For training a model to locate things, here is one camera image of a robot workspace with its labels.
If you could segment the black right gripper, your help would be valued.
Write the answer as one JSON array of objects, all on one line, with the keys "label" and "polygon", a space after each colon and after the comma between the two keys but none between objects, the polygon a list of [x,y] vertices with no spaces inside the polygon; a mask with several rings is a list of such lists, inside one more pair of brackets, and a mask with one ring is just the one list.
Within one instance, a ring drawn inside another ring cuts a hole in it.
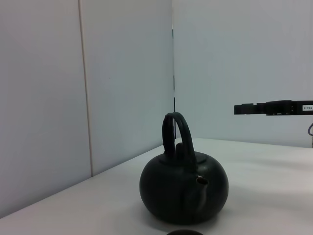
[{"label": "black right gripper", "polygon": [[267,116],[303,116],[313,114],[312,100],[280,100],[267,103],[247,103],[234,106],[235,115],[258,115],[265,114]]}]

